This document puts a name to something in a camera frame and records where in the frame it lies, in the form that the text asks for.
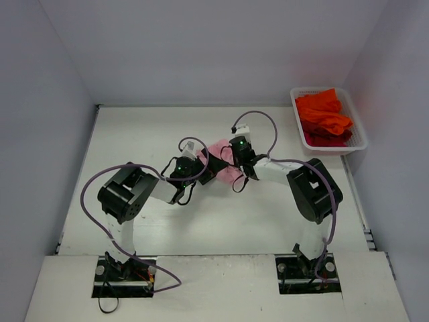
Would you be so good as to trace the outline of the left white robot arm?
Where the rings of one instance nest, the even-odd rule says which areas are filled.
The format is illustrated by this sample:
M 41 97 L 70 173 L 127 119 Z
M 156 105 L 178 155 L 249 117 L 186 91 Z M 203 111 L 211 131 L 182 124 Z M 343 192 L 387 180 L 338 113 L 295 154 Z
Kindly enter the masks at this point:
M 111 264 L 109 272 L 118 281 L 124 282 L 133 276 L 134 265 L 129 260 L 129 255 L 135 254 L 134 219 L 146 201 L 151 197 L 170 205 L 185 206 L 190 202 L 190 199 L 182 201 L 186 189 L 190 189 L 191 197 L 198 182 L 205 185 L 229 166 L 228 162 L 206 150 L 202 151 L 201 156 L 184 151 L 181 156 L 173 157 L 171 161 L 176 164 L 166 180 L 161 180 L 141 168 L 132 168 L 132 163 L 128 162 L 127 166 L 111 177 L 98 192 L 97 199 L 107 215 L 108 230 L 113 241 L 125 250 L 125 253 L 122 253 L 112 247 L 105 254 Z

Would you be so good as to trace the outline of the pink t shirt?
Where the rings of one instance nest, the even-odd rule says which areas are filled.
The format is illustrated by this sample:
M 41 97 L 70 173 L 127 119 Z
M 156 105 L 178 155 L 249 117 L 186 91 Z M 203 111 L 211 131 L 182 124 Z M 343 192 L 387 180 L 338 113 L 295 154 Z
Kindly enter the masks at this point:
M 198 181 L 204 185 L 213 179 L 232 185 L 243 173 L 234 166 L 230 142 L 221 139 L 208 147 L 209 163 L 206 171 Z

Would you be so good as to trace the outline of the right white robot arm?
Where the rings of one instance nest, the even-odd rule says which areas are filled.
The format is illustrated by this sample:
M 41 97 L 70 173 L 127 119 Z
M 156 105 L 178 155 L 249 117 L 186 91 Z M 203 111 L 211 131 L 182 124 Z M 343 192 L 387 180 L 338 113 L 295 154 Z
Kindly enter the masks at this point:
M 229 141 L 233 162 L 252 180 L 276 182 L 290 188 L 303 230 L 293 253 L 296 267 L 304 276 L 312 276 L 321 267 L 320 259 L 332 242 L 339 204 L 343 194 L 321 160 L 274 160 L 266 154 L 257 155 L 245 136 Z

